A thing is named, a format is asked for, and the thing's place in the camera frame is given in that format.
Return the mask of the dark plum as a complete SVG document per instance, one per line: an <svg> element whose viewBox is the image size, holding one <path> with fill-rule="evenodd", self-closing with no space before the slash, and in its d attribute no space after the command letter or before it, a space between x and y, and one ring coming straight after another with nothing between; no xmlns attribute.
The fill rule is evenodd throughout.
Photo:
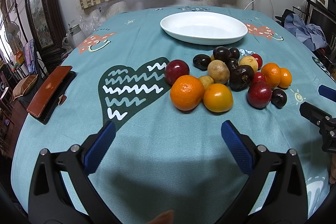
<svg viewBox="0 0 336 224"><path fill-rule="evenodd" d="M287 103L287 95L281 89L274 89L272 91L271 103L278 109L283 108Z"/></svg>
<svg viewBox="0 0 336 224"><path fill-rule="evenodd" d="M225 63L231 57L231 52L228 48L219 46L213 50L213 56L215 60L220 60Z"/></svg>
<svg viewBox="0 0 336 224"><path fill-rule="evenodd" d="M240 51L235 47L230 48L230 54L233 59L238 60L240 58Z"/></svg>
<svg viewBox="0 0 336 224"><path fill-rule="evenodd" d="M239 64L238 64L238 61L235 58L230 57L226 61L226 66L228 67L229 71L232 72L239 66Z"/></svg>
<svg viewBox="0 0 336 224"><path fill-rule="evenodd" d="M210 62L211 58L205 54L198 54L193 58L194 67L200 69L201 71L206 71Z"/></svg>

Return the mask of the blue clothes pile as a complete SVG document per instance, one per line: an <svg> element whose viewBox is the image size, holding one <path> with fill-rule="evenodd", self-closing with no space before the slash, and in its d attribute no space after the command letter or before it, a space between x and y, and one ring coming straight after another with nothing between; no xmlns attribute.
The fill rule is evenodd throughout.
<svg viewBox="0 0 336 224"><path fill-rule="evenodd" d="M291 13L286 16L284 28L312 52L327 47L321 27L315 24L306 25L297 14Z"/></svg>

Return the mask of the orange middle right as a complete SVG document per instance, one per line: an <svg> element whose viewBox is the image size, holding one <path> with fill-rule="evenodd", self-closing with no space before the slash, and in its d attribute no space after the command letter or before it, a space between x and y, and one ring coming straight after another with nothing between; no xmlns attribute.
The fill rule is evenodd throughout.
<svg viewBox="0 0 336 224"><path fill-rule="evenodd" d="M275 89L281 82L281 70L275 63L265 64L261 69L261 73L271 89Z"/></svg>

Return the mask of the red plum front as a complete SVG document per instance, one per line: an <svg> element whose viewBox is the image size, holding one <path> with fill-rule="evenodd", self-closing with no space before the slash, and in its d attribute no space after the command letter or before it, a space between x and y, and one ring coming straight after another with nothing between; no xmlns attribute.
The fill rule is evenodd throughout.
<svg viewBox="0 0 336 224"><path fill-rule="evenodd" d="M268 105L272 97L272 89L265 81L253 83L247 93L248 103L257 109L262 109Z"/></svg>

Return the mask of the small red plum middle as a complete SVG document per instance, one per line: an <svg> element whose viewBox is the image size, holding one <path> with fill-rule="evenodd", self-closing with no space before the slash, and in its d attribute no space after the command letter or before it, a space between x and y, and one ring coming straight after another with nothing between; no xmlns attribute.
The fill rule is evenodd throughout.
<svg viewBox="0 0 336 224"><path fill-rule="evenodd" d="M254 77L253 77L253 80L251 82L251 85L253 85L255 83L258 83L260 81L265 82L266 78L265 78L265 76L261 72L256 72L254 74Z"/></svg>

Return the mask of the dark plum centre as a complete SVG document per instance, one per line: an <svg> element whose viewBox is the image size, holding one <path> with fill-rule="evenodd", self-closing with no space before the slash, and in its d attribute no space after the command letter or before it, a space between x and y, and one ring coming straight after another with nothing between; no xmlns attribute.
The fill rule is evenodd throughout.
<svg viewBox="0 0 336 224"><path fill-rule="evenodd" d="M239 64L238 64L238 61L235 58L230 57L226 61L226 66L228 67L229 71L232 72L239 66Z"/></svg>

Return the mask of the brown leather case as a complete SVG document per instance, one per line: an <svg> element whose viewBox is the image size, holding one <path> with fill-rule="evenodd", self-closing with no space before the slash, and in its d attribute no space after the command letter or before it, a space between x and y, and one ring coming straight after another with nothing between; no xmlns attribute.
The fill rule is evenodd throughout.
<svg viewBox="0 0 336 224"><path fill-rule="evenodd" d="M27 112L35 119L46 124L59 104L59 98L64 95L75 77L76 73L72 71L72 66L56 67L35 93Z"/></svg>

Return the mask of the dark plum back right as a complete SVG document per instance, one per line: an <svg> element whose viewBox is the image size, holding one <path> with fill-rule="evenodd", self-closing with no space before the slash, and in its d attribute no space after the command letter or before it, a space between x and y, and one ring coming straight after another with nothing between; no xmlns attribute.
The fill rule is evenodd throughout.
<svg viewBox="0 0 336 224"><path fill-rule="evenodd" d="M240 58L240 51L235 47L230 48L230 54L233 59L238 60Z"/></svg>

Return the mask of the yellow-orange persimmon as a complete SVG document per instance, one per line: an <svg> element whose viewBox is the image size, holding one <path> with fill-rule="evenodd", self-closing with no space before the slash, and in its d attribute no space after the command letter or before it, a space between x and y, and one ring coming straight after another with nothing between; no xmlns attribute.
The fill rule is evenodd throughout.
<svg viewBox="0 0 336 224"><path fill-rule="evenodd" d="M203 104L211 112L223 113L232 108L234 100L228 87L223 84L212 84L205 90Z"/></svg>

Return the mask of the brown passion fruit large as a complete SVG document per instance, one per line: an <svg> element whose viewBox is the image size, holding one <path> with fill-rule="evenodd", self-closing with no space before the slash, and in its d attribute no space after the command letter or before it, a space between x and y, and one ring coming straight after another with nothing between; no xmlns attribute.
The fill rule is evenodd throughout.
<svg viewBox="0 0 336 224"><path fill-rule="evenodd" d="M227 65L221 60L213 60L209 63L208 75L215 83L226 84L230 78L230 71Z"/></svg>

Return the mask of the small yellow fruit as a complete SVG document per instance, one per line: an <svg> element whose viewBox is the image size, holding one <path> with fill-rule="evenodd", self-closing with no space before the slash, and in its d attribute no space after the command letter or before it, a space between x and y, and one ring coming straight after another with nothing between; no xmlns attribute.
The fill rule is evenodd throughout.
<svg viewBox="0 0 336 224"><path fill-rule="evenodd" d="M201 76L198 80L202 83L204 90L206 90L210 85L214 84L214 79L210 76Z"/></svg>

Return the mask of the dark plum left back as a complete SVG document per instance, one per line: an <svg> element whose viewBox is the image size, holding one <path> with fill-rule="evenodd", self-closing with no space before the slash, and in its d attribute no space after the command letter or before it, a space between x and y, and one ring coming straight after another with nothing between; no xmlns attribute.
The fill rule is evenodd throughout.
<svg viewBox="0 0 336 224"><path fill-rule="evenodd" d="M193 58L194 67L200 69L201 71L206 71L210 62L211 58L205 54L198 54Z"/></svg>

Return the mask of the large front-left orange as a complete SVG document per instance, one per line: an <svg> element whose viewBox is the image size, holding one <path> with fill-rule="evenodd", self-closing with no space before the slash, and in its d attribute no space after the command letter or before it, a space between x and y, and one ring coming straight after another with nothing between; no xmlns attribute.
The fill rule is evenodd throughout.
<svg viewBox="0 0 336 224"><path fill-rule="evenodd" d="M205 92L203 84L194 76L179 77L170 89L173 105L181 111L190 111L198 106Z"/></svg>

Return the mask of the red plum left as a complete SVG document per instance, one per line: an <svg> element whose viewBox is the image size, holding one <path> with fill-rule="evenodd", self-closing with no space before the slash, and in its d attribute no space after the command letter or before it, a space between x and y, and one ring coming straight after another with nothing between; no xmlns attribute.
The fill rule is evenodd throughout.
<svg viewBox="0 0 336 224"><path fill-rule="evenodd" d="M189 73L189 66L183 60L173 60L165 68L165 80L172 86L179 77Z"/></svg>

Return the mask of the white kettle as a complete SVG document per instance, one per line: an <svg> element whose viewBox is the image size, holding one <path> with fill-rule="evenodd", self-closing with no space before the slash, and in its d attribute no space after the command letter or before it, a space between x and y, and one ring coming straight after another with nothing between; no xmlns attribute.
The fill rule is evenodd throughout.
<svg viewBox="0 0 336 224"><path fill-rule="evenodd" d="M86 39L86 35L78 24L69 28L66 34L66 40L73 48L79 46Z"/></svg>

